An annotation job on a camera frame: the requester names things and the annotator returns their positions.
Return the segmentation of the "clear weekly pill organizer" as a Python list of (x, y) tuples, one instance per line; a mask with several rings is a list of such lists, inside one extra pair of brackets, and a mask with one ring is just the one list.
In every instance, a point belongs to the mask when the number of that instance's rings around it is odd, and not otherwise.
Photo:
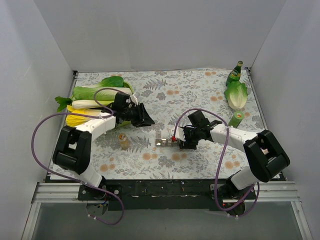
[(178, 147), (178, 141), (172, 141), (173, 131), (160, 131), (155, 132), (155, 146), (156, 147)]

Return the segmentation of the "clear pill bottle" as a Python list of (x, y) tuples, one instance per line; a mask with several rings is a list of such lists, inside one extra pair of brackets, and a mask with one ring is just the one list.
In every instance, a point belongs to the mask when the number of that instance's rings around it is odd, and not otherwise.
[(121, 133), (118, 136), (119, 145), (123, 150), (127, 150), (130, 147), (130, 141), (126, 134)]

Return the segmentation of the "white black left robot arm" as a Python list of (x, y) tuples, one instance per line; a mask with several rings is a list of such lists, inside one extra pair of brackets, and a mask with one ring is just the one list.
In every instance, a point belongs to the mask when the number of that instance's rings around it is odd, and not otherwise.
[(113, 115), (103, 110), (86, 123), (63, 127), (52, 158), (55, 165), (77, 174), (82, 182), (91, 185), (89, 194), (95, 200), (103, 199), (107, 191), (101, 184), (103, 177), (91, 164), (92, 142), (125, 121), (137, 128), (155, 124), (144, 104), (138, 103), (134, 95), (118, 92), (110, 109)]

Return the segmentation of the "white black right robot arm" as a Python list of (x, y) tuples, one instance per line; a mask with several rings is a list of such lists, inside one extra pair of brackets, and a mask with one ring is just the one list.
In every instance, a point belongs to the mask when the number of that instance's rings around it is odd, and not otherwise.
[(209, 121), (200, 109), (189, 116), (190, 126), (176, 125), (172, 141), (180, 149), (195, 150), (205, 140), (230, 146), (245, 153), (248, 166), (227, 178), (222, 186), (214, 186), (217, 198), (237, 199), (245, 189), (257, 182), (267, 183), (290, 165), (290, 159), (269, 130), (250, 132), (226, 125), (222, 120)]

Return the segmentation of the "floral table mat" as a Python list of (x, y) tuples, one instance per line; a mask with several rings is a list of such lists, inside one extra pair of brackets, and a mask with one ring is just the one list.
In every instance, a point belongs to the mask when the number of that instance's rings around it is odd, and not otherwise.
[[(234, 113), (225, 98), (229, 70), (172, 70), (121, 72), (138, 100), (154, 120), (150, 127), (117, 127), (97, 138), (91, 147), (91, 163), (106, 179), (226, 179), (248, 166), (245, 153), (202, 140), (196, 150), (156, 147), (156, 131), (190, 123), (191, 108), (204, 109), (214, 121), (229, 121)], [(118, 137), (126, 134), (130, 147), (122, 149)]]

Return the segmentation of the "green plastic tray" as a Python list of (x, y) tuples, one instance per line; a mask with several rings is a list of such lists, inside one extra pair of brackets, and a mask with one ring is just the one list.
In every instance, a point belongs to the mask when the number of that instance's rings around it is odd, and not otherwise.
[[(132, 94), (134, 93), (132, 87), (127, 83), (127, 82), (124, 82), (124, 87), (123, 88), (130, 88), (131, 91), (132, 91)], [(75, 115), (75, 116), (81, 116), (81, 114), (78, 114), (78, 113), (71, 113), (71, 115)]]

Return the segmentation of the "toy green napa cabbage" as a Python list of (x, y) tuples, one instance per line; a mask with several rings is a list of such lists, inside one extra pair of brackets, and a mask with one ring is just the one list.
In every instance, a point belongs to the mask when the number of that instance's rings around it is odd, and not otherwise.
[[(77, 86), (73, 89), (72, 94), (72, 100), (94, 100), (94, 94), (102, 89), (101, 87), (81, 87)], [(105, 89), (102, 91), (99, 91), (96, 94), (96, 99), (98, 101), (113, 101), (115, 99), (115, 96), (118, 92), (121, 91), (123, 93), (126, 93), (128, 95), (132, 94), (132, 91), (130, 88), (127, 87), (111, 87), (110, 89)]]

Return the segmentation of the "toy bok choy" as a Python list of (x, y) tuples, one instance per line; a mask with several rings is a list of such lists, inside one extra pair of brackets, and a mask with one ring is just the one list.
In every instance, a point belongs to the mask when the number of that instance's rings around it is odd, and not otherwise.
[(90, 88), (124, 87), (124, 79), (121, 76), (110, 76), (102, 79), (99, 83), (89, 86)]

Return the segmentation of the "toy yellow napa cabbage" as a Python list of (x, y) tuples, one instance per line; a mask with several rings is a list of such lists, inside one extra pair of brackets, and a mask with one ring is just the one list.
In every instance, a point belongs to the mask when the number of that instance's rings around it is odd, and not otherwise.
[(67, 115), (67, 117), (65, 119), (65, 123), (67, 126), (76, 127), (76, 126), (82, 125), (90, 120), (93, 120), (94, 118), (89, 117), (89, 116), (97, 117), (102, 110), (97, 109), (97, 108), (75, 109), (72, 106), (68, 105), (67, 111), (70, 113), (74, 113), (74, 114), (81, 114), (81, 116), (69, 114), (69, 115)]

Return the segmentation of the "toy lettuce head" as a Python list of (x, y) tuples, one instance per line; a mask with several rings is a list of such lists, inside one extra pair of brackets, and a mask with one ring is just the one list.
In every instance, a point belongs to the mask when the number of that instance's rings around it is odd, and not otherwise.
[(224, 95), (228, 105), (237, 111), (242, 109), (247, 103), (248, 88), (245, 83), (241, 83), (240, 81), (232, 81), (227, 85)]

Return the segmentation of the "toy white celery stalk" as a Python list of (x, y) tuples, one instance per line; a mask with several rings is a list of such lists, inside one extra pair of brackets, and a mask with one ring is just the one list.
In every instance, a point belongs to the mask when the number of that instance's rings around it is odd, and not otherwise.
[(54, 100), (59, 104), (57, 112), (62, 112), (64, 109), (67, 109), (69, 112), (73, 112), (79, 109), (94, 109), (101, 108), (102, 106), (108, 106), (114, 101), (114, 97), (111, 100), (102, 100), (98, 99), (98, 104), (94, 100), (72, 100), (71, 98), (57, 96)]

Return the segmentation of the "green glass bottle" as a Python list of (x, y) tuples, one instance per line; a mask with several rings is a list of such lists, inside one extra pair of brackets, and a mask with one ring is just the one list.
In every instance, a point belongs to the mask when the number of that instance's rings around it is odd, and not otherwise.
[(241, 70), (243, 66), (243, 61), (238, 61), (237, 65), (233, 68), (233, 70), (229, 73), (227, 80), (226, 80), (226, 86), (228, 86), (232, 82), (239, 81), (241, 78)]

